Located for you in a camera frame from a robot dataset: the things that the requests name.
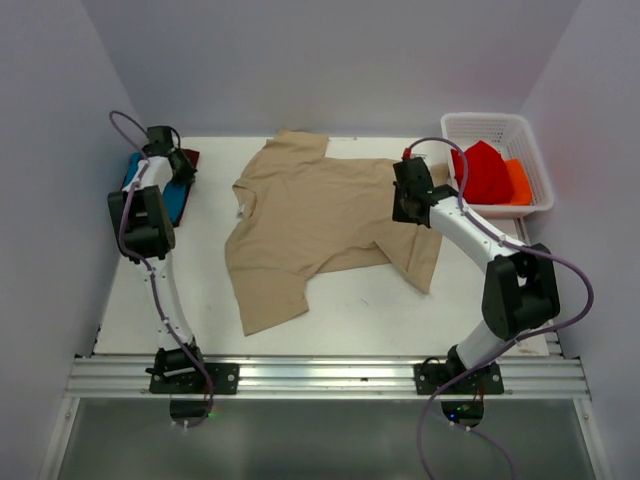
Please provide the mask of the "blue t shirt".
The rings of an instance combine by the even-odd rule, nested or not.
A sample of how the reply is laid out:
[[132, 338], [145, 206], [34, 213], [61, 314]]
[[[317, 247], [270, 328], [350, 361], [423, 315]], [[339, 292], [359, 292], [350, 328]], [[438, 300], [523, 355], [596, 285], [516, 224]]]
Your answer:
[[[138, 170], [138, 163], [141, 160], [142, 156], [139, 152], [132, 153], [129, 156], [128, 168], [122, 184], [123, 187], [127, 187], [130, 184]], [[178, 227], [181, 222], [190, 188], [190, 185], [178, 185], [173, 181], [169, 181], [161, 188], [169, 218], [174, 227]]]

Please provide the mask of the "beige t shirt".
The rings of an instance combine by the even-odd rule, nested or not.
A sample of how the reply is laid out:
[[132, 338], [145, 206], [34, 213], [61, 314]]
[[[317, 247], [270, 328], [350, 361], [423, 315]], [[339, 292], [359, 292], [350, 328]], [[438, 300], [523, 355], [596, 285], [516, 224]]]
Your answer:
[[430, 290], [442, 236], [392, 219], [393, 160], [327, 156], [326, 135], [281, 130], [235, 181], [225, 260], [245, 335], [308, 311], [319, 273], [392, 264]]

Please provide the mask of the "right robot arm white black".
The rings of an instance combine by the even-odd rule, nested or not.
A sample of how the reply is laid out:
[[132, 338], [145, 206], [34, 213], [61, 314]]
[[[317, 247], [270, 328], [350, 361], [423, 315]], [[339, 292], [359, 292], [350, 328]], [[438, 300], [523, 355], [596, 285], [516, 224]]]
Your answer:
[[439, 232], [484, 274], [482, 321], [449, 350], [445, 362], [449, 387], [468, 392], [481, 380], [482, 360], [559, 314], [550, 252], [541, 244], [528, 247], [497, 229], [451, 186], [435, 185], [421, 158], [396, 162], [393, 171], [392, 219]]

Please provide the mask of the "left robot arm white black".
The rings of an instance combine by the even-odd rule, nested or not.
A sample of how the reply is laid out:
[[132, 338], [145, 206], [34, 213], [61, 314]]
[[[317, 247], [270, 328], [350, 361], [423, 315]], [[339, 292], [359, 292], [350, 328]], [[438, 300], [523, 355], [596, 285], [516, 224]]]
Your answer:
[[185, 392], [201, 390], [208, 369], [186, 320], [173, 270], [174, 223], [186, 206], [196, 168], [177, 130], [146, 130], [147, 143], [129, 162], [123, 185], [108, 195], [108, 208], [123, 257], [135, 265], [156, 310], [158, 352], [150, 374], [171, 379]]

